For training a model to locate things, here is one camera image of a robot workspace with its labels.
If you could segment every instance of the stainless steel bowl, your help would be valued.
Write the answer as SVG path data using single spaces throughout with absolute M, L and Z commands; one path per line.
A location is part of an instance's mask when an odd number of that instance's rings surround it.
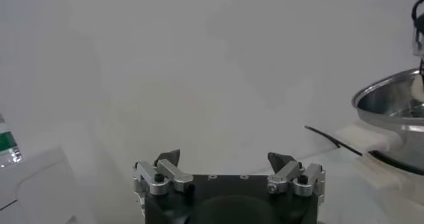
M 404 141 L 384 156 L 424 171 L 424 103 L 411 95 L 418 69 L 384 78 L 360 90 L 352 99 L 359 117 L 374 126 L 395 131 Z

